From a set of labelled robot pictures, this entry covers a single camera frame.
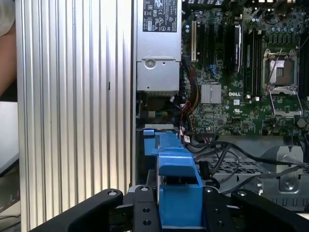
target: black metal bracket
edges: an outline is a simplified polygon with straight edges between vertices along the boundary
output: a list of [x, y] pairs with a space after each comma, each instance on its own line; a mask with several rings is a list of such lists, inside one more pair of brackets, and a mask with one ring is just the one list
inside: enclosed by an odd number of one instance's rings
[[248, 190], [236, 190], [231, 202], [243, 211], [246, 231], [307, 232], [309, 221]]
[[[204, 187], [202, 204], [201, 217], [207, 232], [307, 232], [309, 229], [308, 220], [247, 190], [234, 191], [229, 198], [215, 188]], [[162, 229], [153, 188], [137, 186], [125, 196], [116, 189], [104, 190], [31, 231], [179, 231], [176, 229]], [[181, 229], [182, 232], [201, 230]]]
[[203, 189], [203, 219], [207, 232], [236, 232], [230, 211], [223, 201], [223, 195], [215, 188]]
[[153, 189], [137, 187], [123, 196], [104, 190], [63, 212], [31, 232], [159, 232], [162, 230]]

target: expansion slot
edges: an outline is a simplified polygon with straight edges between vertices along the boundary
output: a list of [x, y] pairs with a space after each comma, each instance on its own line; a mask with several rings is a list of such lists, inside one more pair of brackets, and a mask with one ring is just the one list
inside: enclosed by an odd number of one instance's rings
[[192, 21], [191, 27], [191, 61], [197, 61], [197, 22]]
[[214, 25], [210, 24], [208, 30], [207, 65], [214, 64], [214, 51], [215, 51]]
[[262, 31], [252, 30], [246, 36], [246, 75], [244, 77], [244, 94], [247, 98], [259, 97], [262, 84]]
[[197, 59], [201, 67], [205, 66], [205, 42], [205, 25], [200, 25], [200, 27], [197, 28]]
[[229, 26], [225, 35], [225, 68], [228, 74], [239, 73], [242, 54], [242, 27]]

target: blue plastic bracket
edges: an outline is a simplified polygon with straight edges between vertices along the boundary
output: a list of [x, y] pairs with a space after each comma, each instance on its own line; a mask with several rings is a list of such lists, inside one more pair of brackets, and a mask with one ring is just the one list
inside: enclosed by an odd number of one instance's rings
[[192, 154], [182, 146], [181, 141], [171, 131], [154, 132], [154, 141], [145, 142], [145, 154], [157, 156], [159, 176], [190, 177], [193, 181], [193, 184], [159, 186], [159, 212], [162, 225], [201, 226], [203, 183]]

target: metal frame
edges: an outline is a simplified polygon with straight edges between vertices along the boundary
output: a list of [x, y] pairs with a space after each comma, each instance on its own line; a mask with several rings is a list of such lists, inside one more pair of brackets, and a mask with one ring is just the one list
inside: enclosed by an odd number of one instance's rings
[[132, 2], [15, 1], [22, 231], [132, 183]]

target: ram slot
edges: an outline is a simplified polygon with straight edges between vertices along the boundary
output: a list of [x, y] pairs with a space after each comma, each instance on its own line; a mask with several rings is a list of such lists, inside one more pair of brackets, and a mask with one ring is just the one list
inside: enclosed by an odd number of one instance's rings
[[253, 35], [253, 55], [254, 55], [254, 68], [253, 68], [253, 95], [259, 97], [261, 95], [262, 84], [262, 35], [254, 31]]
[[261, 96], [262, 84], [262, 37], [255, 30], [246, 35], [246, 75], [244, 78], [244, 94], [251, 97]]
[[[304, 44], [308, 35], [300, 37], [300, 44]], [[299, 54], [298, 95], [301, 98], [309, 96], [309, 43], [305, 43]]]

